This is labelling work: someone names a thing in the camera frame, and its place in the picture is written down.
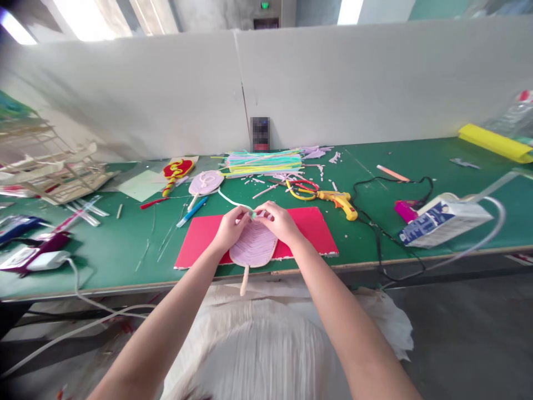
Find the scissors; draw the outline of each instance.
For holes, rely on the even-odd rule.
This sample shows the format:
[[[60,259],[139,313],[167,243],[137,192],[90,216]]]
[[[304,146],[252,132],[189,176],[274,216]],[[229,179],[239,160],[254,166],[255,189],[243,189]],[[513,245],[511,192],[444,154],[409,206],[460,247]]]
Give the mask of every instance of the scissors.
[[[290,191],[290,194],[292,194],[298,200],[303,200],[303,201],[309,201],[309,200],[316,199],[316,193],[320,189],[319,186],[316,183],[311,182],[311,181],[307,181],[305,179],[301,179],[301,180],[298,180],[298,181],[289,181],[287,179],[285,182],[283,182],[283,181],[275,181],[273,179],[268,179],[268,181],[288,187],[289,191]],[[311,196],[304,197],[304,196],[300,196],[300,195],[294,193],[294,188],[295,187],[298,189],[299,192],[311,193]]]

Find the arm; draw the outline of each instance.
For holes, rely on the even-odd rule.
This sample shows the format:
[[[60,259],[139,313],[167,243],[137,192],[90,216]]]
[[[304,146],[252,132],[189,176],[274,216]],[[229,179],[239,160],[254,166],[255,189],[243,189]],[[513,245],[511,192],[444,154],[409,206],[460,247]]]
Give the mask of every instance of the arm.
[[[300,233],[289,213],[266,202],[273,221],[258,218],[287,244],[300,267],[354,399],[421,399],[378,327]]]
[[[154,398],[189,333],[220,259],[249,221],[244,207],[224,216],[212,243],[137,329],[89,400]]]

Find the white partition board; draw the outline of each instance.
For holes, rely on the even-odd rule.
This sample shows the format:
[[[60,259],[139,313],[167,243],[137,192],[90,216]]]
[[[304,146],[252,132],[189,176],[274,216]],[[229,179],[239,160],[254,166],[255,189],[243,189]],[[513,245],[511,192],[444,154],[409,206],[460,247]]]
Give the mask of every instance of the white partition board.
[[[533,16],[237,35],[273,148],[456,135],[533,88]]]
[[[249,148],[232,32],[13,46],[0,89],[104,161]]]

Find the green table surface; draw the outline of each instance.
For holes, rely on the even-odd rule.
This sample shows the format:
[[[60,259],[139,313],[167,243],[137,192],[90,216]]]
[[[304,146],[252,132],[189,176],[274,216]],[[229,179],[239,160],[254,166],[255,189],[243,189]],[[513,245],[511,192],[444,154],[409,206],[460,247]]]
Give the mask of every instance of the green table surface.
[[[335,151],[341,153],[337,164],[328,162]],[[462,158],[476,164],[481,169],[458,166],[449,160]],[[423,176],[434,179],[434,195],[452,192],[462,197],[478,193],[518,164],[464,142],[458,138],[430,139],[408,142],[388,142],[336,146],[322,159],[310,159],[308,164],[324,164],[324,180],[316,167],[306,167],[305,178],[312,178],[321,189],[333,190],[330,179],[340,191],[353,194],[353,184],[384,176],[376,168],[377,164],[386,166],[412,180]],[[126,171],[132,163],[110,164],[108,169]],[[245,181],[240,178],[226,179],[221,186],[224,194],[233,201],[256,207],[267,200],[276,201],[285,208],[318,206],[339,248],[339,256],[326,258],[331,266],[357,267],[376,264],[375,236],[370,228],[360,222],[345,219],[344,212],[335,209],[332,202],[316,199],[311,202],[300,201],[281,187],[272,189],[262,196],[252,199],[256,193],[266,189],[262,183]],[[395,200],[420,199],[428,190],[427,183],[397,184],[372,183],[359,186],[355,203],[365,210],[386,231],[393,235],[405,226],[405,222],[394,211]],[[150,287],[163,287],[178,281],[185,271],[173,268],[190,221],[183,228],[177,229],[159,261],[159,247],[170,229],[173,229],[187,198],[171,198],[163,203],[141,210],[139,202],[120,192],[103,192],[103,198],[97,206],[111,214],[109,217],[96,218],[101,221],[99,227],[92,227],[80,220],[72,229],[73,240],[66,250],[75,255],[81,272],[82,292],[111,293]],[[187,196],[188,184],[176,188],[172,197]],[[507,221],[500,234],[484,249],[504,252],[513,249],[533,247],[533,214],[528,209],[533,204],[533,182],[519,177],[493,194],[507,209]],[[62,207],[55,207],[41,199],[15,199],[2,197],[1,201],[15,201],[16,204],[0,211],[0,218],[10,214],[27,214],[38,216],[51,224],[58,224],[71,212]],[[117,210],[123,204],[120,219],[116,219]],[[486,209],[496,215],[495,207],[483,202]],[[218,194],[209,197],[206,205],[196,217],[223,214],[233,206]],[[487,235],[494,221],[464,233],[453,240],[432,249],[411,248],[419,257],[446,257],[478,242]],[[33,231],[31,235],[48,232],[49,228]],[[142,258],[147,240],[148,252]],[[382,240],[383,257],[386,261],[412,259],[404,249]],[[0,254],[0,261],[8,257],[8,252]],[[297,268],[294,260],[271,261],[254,273],[279,273],[293,271]],[[216,277],[230,277],[243,274],[243,268],[232,265],[220,266]],[[0,298],[7,301],[56,298],[73,294],[73,273],[68,266],[55,271],[32,273],[24,278],[8,272],[0,272]]]

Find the red craft ornament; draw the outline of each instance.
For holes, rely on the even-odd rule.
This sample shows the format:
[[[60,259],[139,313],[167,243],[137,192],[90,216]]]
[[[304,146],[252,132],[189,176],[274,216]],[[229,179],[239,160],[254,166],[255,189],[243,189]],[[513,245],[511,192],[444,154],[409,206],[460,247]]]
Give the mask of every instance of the red craft ornament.
[[[179,159],[168,164],[163,170],[165,178],[168,179],[168,185],[163,191],[163,197],[168,197],[172,188],[174,187],[174,182],[176,179],[183,178],[187,175],[191,169],[193,169],[194,162],[191,160]]]

